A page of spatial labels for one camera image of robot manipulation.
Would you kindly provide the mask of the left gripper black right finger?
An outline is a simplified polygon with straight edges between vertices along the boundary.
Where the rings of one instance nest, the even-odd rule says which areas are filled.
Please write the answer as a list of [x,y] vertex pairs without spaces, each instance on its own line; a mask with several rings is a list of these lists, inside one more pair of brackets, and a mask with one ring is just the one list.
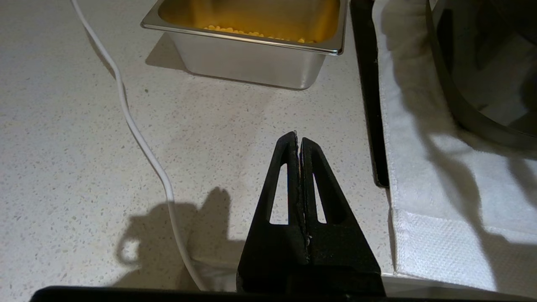
[[381,269],[321,147],[301,145],[308,275],[322,292],[383,294]]

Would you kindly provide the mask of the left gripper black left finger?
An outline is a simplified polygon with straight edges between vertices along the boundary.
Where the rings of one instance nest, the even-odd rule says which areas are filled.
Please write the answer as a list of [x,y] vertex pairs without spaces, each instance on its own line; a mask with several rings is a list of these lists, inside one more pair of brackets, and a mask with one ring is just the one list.
[[[279,173],[287,166],[288,223],[270,223]],[[275,145],[247,240],[237,268],[241,294],[285,294],[291,277],[307,265],[304,203],[301,193],[297,134],[281,136]]]

